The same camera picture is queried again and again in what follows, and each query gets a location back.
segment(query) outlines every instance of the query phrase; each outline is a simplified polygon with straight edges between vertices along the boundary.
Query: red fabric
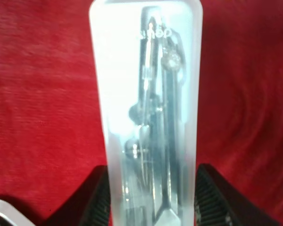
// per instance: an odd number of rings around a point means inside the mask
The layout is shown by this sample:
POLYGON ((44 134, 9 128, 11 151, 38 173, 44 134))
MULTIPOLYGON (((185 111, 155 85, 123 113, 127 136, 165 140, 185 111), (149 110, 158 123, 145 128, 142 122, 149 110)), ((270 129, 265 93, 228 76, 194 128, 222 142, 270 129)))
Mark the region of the red fabric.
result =
MULTIPOLYGON (((0 197, 36 224, 106 164, 90 4, 0 0, 0 197)), ((202 4, 197 163, 283 222, 283 0, 202 4)))

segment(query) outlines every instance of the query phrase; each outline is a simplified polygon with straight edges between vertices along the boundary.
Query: silver metal object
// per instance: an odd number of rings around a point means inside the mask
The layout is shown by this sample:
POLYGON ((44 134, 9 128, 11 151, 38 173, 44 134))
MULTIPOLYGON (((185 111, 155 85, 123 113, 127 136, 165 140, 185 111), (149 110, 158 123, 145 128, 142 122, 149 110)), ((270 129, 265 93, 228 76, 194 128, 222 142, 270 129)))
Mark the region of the silver metal object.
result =
POLYGON ((124 217, 128 226, 180 226, 177 123, 183 49, 158 7, 142 11, 141 29, 147 32, 141 40, 139 100, 129 111, 137 131, 125 144, 130 167, 123 170, 128 178, 124 217))
POLYGON ((0 218, 12 226, 35 226, 8 202, 0 200, 0 218))

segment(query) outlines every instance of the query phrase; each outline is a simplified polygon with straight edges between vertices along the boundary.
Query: ribbed black plastic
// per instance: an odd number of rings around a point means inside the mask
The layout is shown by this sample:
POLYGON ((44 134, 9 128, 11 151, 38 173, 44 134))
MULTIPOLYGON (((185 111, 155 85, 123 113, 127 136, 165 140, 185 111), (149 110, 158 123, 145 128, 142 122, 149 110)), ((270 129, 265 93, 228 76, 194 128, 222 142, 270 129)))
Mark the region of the ribbed black plastic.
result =
POLYGON ((95 189, 79 226, 107 226, 110 216, 110 189, 105 171, 95 189))
POLYGON ((231 186, 209 164, 196 175, 195 217, 197 226, 278 226, 231 186))

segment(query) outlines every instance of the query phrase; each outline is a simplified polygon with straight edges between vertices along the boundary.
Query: transparent plastic box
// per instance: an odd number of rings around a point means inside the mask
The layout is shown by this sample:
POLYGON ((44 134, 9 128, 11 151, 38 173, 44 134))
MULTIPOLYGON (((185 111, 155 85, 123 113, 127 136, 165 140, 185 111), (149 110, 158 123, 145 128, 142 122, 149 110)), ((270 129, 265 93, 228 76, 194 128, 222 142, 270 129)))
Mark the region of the transparent plastic box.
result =
POLYGON ((90 21, 114 225, 193 225, 200 1, 96 0, 90 21))

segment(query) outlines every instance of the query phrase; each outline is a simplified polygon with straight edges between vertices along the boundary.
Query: plastic case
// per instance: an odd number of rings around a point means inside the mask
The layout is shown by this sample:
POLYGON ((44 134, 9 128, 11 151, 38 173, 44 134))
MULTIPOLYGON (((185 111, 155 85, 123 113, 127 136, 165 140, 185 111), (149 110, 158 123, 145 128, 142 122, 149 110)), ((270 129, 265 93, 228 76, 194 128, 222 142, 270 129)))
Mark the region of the plastic case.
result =
POLYGON ((90 9, 115 226, 190 226, 202 6, 96 0, 90 9))

